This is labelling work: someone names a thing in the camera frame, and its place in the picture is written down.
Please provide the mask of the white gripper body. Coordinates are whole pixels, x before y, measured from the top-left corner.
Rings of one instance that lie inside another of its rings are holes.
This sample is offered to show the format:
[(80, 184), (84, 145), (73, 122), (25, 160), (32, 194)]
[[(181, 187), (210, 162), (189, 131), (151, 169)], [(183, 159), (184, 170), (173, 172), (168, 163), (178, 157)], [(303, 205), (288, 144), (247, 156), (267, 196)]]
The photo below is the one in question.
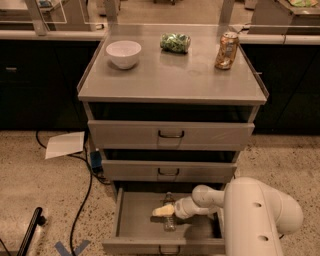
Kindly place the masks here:
[(175, 215), (180, 219), (188, 219), (195, 215), (208, 215), (209, 209), (198, 206), (191, 196), (181, 198), (174, 203)]

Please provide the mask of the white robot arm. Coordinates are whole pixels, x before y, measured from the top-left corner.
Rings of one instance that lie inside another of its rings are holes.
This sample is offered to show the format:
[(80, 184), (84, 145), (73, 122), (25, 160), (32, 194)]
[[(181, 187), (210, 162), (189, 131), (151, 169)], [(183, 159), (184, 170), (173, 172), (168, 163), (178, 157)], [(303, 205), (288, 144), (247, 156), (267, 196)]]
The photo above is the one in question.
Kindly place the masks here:
[(259, 180), (240, 177), (218, 191), (196, 186), (191, 195), (152, 211), (154, 217), (187, 219), (223, 209), (226, 256), (284, 256), (280, 237), (303, 224), (299, 203)]

